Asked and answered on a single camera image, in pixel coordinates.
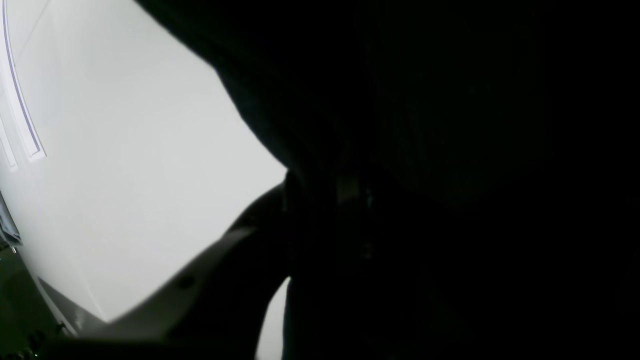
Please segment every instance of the purple line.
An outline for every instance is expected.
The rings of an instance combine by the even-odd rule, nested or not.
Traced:
[[[36,145],[36,149],[40,151],[40,144],[38,140],[36,140],[36,134],[33,132],[33,127],[31,126],[31,122],[29,121],[29,114],[27,113],[27,109],[24,107],[24,103],[22,102],[22,94],[20,93],[20,88],[18,87],[18,81],[15,77],[15,71],[13,69],[13,56],[11,54],[11,47],[9,45],[9,33],[7,29],[7,21],[6,21],[6,0],[2,2],[2,18],[3,18],[3,26],[4,26],[4,44],[6,45],[6,56],[9,58],[9,68],[11,69],[11,76],[13,78],[13,85],[15,86],[15,92],[18,95],[18,101],[20,102],[20,107],[22,108],[22,114],[24,115],[24,121],[26,121],[27,126],[29,128],[29,133],[31,134],[31,139],[33,139],[33,143]]]

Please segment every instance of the white panel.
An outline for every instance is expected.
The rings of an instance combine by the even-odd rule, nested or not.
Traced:
[[[5,200],[20,208],[14,220],[43,279],[104,320],[284,179],[215,71],[134,1],[50,2],[16,71],[47,158],[20,163],[37,201]],[[81,278],[56,275],[67,259]]]
[[[7,2],[3,0],[3,46],[0,49],[1,70],[3,73],[4,81],[4,94],[9,99],[9,103],[12,107],[13,119],[15,125],[20,134],[20,140],[24,145],[24,149],[30,160],[36,160],[43,158],[45,155],[42,149],[42,144],[38,134],[36,133],[35,126],[31,121],[29,110],[22,96],[22,90],[20,88],[20,81],[15,72],[15,64],[13,62],[13,53],[11,47],[11,35],[8,33],[8,19],[7,19]]]
[[[7,166],[11,171],[16,171],[18,169],[18,163],[15,162],[13,149],[11,148],[11,144],[9,143],[9,138],[7,137],[6,131],[4,130],[4,121],[2,120],[2,116],[0,116],[0,143],[2,143],[4,158],[6,159]]]
[[[24,45],[49,0],[7,0],[7,19],[13,55],[19,62]]]

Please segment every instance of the white surface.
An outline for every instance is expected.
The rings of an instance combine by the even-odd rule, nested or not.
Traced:
[[[17,2],[10,36],[29,33],[14,30]],[[32,275],[111,321],[217,240],[285,169],[215,71],[133,1],[51,0],[41,16],[30,11],[23,18],[39,21],[15,66],[47,157],[30,162],[15,146],[14,111],[0,96],[19,166],[0,167],[0,190]],[[281,351],[282,314],[268,318],[280,324],[265,324],[277,335],[263,335],[261,349]]]
[[[24,146],[24,149],[28,155],[29,160],[37,160],[40,158],[46,157],[42,144],[40,143],[40,139],[38,137],[38,133],[35,129],[31,121],[31,117],[29,116],[29,111],[27,110],[26,105],[24,104],[24,99],[22,98],[22,90],[20,88],[20,81],[16,79],[14,81],[15,74],[15,62],[13,59],[13,51],[12,51],[12,43],[11,43],[11,34],[7,36],[5,33],[5,28],[8,29],[8,21],[7,21],[7,1],[3,0],[3,38],[6,38],[6,42],[2,41],[3,45],[0,46],[3,50],[2,53],[6,54],[6,56],[2,56],[2,73],[6,74],[3,77],[4,80],[4,94],[7,96],[9,104],[11,105],[13,111],[13,119],[15,121],[15,127],[18,129],[18,133],[20,134],[20,142]]]
[[[11,171],[15,171],[18,169],[18,163],[15,161],[15,156],[13,155],[13,149],[11,148],[11,143],[9,142],[9,138],[6,135],[6,131],[4,130],[4,122],[0,117],[0,143],[2,143],[2,148],[4,152],[4,158],[6,160],[6,165]]]
[[[19,59],[31,30],[38,22],[49,0],[8,0],[7,12],[13,56]]]
[[[258,360],[280,360],[282,358],[284,307],[287,302],[287,278],[269,303],[258,341]]]

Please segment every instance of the dark clothing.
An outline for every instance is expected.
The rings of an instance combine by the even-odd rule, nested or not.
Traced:
[[[627,22],[527,1],[138,2],[216,68],[316,211],[285,359],[632,349]],[[366,216],[324,200],[349,171]]]

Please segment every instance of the floor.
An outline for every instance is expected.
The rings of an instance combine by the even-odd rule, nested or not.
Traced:
[[[37,330],[53,337],[55,326],[20,254],[0,251],[0,354],[27,347],[27,337]]]

